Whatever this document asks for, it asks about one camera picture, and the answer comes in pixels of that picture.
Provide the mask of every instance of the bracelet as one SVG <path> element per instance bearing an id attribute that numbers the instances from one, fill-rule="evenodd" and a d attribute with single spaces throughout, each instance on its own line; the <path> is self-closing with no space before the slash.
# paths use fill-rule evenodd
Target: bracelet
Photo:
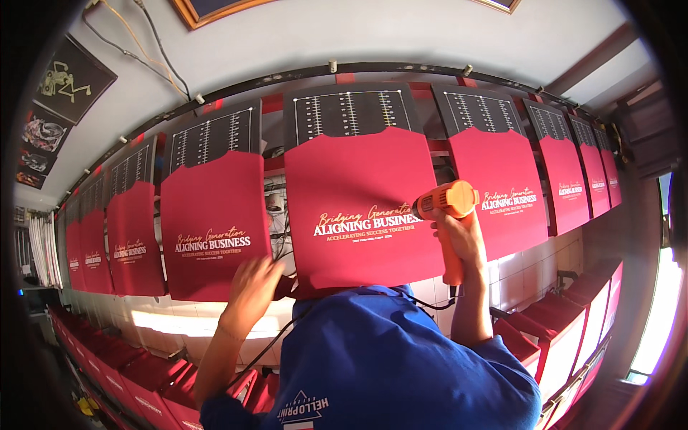
<path id="1" fill-rule="evenodd" d="M 236 337 L 234 334 L 232 334 L 229 330 L 227 330 L 225 327 L 222 326 L 222 324 L 217 324 L 217 329 L 220 330 L 221 332 L 225 333 L 229 338 L 243 343 L 246 340 L 246 337 Z"/>

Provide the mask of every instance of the wooden frame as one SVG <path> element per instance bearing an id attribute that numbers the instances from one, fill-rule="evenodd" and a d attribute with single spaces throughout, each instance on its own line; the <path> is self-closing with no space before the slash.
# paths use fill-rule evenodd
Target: wooden frame
<path id="1" fill-rule="evenodd" d="M 253 6 L 270 3 L 271 1 L 274 0 L 240 0 L 229 4 L 224 8 L 213 11 L 212 13 L 199 17 L 198 12 L 196 12 L 196 9 L 191 3 L 191 0 L 170 0 L 172 6 L 175 7 L 179 15 L 182 17 L 182 20 L 184 20 L 186 26 L 189 27 L 190 30 L 196 30 L 197 28 L 220 18 L 241 12 L 244 9 L 252 8 Z"/>
<path id="2" fill-rule="evenodd" d="M 514 13 L 514 10 L 516 10 L 516 6 L 518 6 L 518 4 L 521 3 L 521 0 L 514 0 L 511 3 L 511 6 L 505 6 L 501 3 L 499 3 L 498 1 L 494 1 L 494 0 L 473 0 L 473 1 L 476 3 L 484 4 L 485 6 L 488 6 L 492 9 L 499 10 L 500 12 L 504 12 L 504 13 L 509 14 L 509 15 Z"/>

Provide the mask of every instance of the sunlight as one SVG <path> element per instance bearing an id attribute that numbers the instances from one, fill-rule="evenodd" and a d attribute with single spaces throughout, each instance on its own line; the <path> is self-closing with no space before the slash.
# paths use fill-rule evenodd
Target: sunlight
<path id="1" fill-rule="evenodd" d="M 147 327 L 156 332 L 183 334 L 189 337 L 213 337 L 218 321 L 218 318 L 214 317 L 152 314 L 139 310 L 131 311 L 131 319 L 137 327 Z M 263 316 L 253 326 L 246 338 L 275 337 L 280 329 L 276 316 Z"/>

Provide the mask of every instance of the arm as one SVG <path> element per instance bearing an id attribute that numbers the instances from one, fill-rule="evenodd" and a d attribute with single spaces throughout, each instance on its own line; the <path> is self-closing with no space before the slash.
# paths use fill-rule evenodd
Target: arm
<path id="1" fill-rule="evenodd" d="M 245 261 L 237 269 L 227 307 L 198 367 L 193 386 L 198 409 L 235 377 L 241 345 L 268 309 L 282 270 L 282 263 L 272 263 L 269 258 Z"/>
<path id="2" fill-rule="evenodd" d="M 441 224 L 449 232 L 454 252 L 464 269 L 464 296 L 457 298 L 451 321 L 451 340 L 473 347 L 493 337 L 489 311 L 489 293 L 486 273 L 485 244 L 475 211 L 459 222 L 444 211 L 435 209 L 433 217 L 437 228 Z"/>

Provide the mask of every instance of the blue shirt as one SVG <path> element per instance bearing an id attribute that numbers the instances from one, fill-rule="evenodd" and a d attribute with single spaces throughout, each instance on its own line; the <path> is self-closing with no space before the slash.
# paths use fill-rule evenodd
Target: blue shirt
<path id="1" fill-rule="evenodd" d="M 210 399 L 206 430 L 535 426 L 537 383 L 500 336 L 458 345 L 405 294 L 381 286 L 297 302 L 293 312 L 310 305 L 284 338 L 272 410 L 259 418 L 229 396 Z"/>

